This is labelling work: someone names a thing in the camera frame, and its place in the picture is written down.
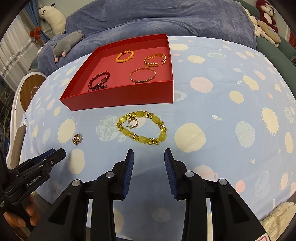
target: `bed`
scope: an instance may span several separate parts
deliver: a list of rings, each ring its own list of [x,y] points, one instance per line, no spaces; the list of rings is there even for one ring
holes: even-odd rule
[[[76,44],[66,58],[55,63],[53,46],[77,30],[83,31],[85,39]],[[66,33],[55,36],[43,47],[38,56],[38,68],[49,76],[99,46],[162,33],[217,38],[256,48],[253,24],[236,1],[183,0],[179,4],[175,0],[96,0],[67,18]]]
[[[296,190],[296,100],[271,62],[262,53],[229,41],[168,39],[173,104],[70,111],[59,98],[86,55],[52,73],[23,117],[28,127],[21,162],[51,148],[67,152],[51,179],[38,189],[50,203],[72,180],[95,180],[123,160],[128,149],[134,150],[129,194],[124,202],[114,202],[118,237],[181,239],[185,202],[171,195],[163,160],[166,148],[204,179],[227,179],[259,220]],[[117,119],[137,110],[151,111],[165,122],[166,141],[142,145],[118,131]],[[139,120],[135,132],[158,135],[145,119]],[[83,141],[75,146],[71,138],[77,133]]]

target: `metal screw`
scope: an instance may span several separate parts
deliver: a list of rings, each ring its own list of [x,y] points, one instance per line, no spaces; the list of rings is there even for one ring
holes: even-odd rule
[[[220,179],[219,180],[219,183],[222,185],[222,186],[225,186],[227,184],[227,181],[225,179]]]
[[[106,173],[106,177],[107,177],[107,178],[112,178],[112,177],[114,177],[114,176],[115,176],[114,172],[107,172],[107,173]]]
[[[191,172],[191,171],[187,171],[187,172],[185,172],[185,176],[186,177],[193,177],[194,176],[194,173]]]
[[[79,180],[74,180],[74,181],[72,182],[72,185],[73,185],[74,187],[77,187],[77,186],[80,185],[80,181],[79,181]]]

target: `red sticker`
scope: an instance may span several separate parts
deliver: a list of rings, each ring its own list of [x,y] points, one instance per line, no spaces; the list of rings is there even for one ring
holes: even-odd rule
[[[270,241],[267,234],[263,234],[260,238],[256,239],[255,241]]]

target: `white curtain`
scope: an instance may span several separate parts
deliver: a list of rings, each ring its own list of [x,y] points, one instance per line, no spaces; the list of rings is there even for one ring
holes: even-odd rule
[[[16,91],[37,57],[35,46],[20,16],[17,16],[0,42],[0,75]]]

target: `red stuffed bear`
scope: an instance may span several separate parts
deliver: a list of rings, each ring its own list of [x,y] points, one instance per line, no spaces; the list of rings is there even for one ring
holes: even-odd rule
[[[258,8],[260,12],[260,20],[265,22],[268,26],[270,26],[276,33],[279,31],[276,26],[275,20],[273,19],[274,16],[274,8],[265,0],[257,0],[256,8]]]

